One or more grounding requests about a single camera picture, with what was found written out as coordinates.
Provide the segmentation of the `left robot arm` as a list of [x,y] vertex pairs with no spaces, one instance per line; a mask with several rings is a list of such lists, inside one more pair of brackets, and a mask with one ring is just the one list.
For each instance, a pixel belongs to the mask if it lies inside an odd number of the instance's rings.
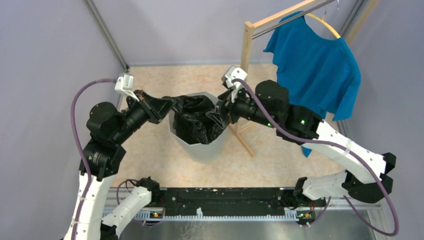
[[86,123],[90,140],[79,149],[79,190],[67,240],[117,240],[144,207],[163,208],[160,185],[150,177],[140,179],[129,196],[109,215],[104,207],[126,150],[123,143],[145,123],[159,124],[175,104],[171,97],[156,98],[142,90],[127,99],[123,111],[110,102],[96,104]]

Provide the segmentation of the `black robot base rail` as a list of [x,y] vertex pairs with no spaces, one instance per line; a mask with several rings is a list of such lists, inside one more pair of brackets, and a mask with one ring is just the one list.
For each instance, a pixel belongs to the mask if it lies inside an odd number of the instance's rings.
[[149,221],[314,221],[324,198],[310,200],[285,187],[169,187],[156,191]]

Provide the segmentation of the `black trash bag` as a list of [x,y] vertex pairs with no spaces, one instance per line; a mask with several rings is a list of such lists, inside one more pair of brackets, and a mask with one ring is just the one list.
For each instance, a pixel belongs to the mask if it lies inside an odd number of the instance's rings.
[[165,96],[176,100],[169,117],[170,131],[189,145],[208,145],[217,140],[225,128],[207,117],[214,109],[213,101],[206,95]]

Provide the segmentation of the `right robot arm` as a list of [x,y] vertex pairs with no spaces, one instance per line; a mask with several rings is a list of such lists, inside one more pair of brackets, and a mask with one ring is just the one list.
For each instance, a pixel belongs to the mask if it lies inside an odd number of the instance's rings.
[[266,80],[250,89],[244,81],[235,80],[206,116],[221,128],[239,118],[275,128],[283,140],[319,152],[343,167],[336,174],[299,178],[293,192],[299,206],[340,196],[373,204],[387,199],[392,192],[389,172],[396,165],[394,154],[365,149],[310,109],[290,104],[288,89],[275,81]]

